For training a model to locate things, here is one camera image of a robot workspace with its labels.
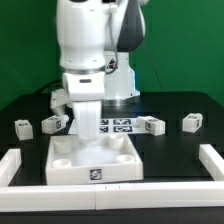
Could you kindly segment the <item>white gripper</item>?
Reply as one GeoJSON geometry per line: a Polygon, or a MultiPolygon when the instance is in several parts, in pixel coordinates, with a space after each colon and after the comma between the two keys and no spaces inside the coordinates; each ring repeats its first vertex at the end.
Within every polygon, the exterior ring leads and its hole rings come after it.
{"type": "Polygon", "coordinates": [[[77,135],[82,141],[95,140],[99,133],[105,73],[64,73],[63,86],[72,103],[77,135]]]}

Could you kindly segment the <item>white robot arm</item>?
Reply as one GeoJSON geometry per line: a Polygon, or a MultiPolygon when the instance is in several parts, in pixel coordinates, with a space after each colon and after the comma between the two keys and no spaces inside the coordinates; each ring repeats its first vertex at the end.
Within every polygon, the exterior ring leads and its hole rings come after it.
{"type": "Polygon", "coordinates": [[[148,2],[57,0],[62,82],[84,141],[97,138],[102,105],[119,105],[139,95],[129,54],[144,40],[141,7],[148,2]]]}

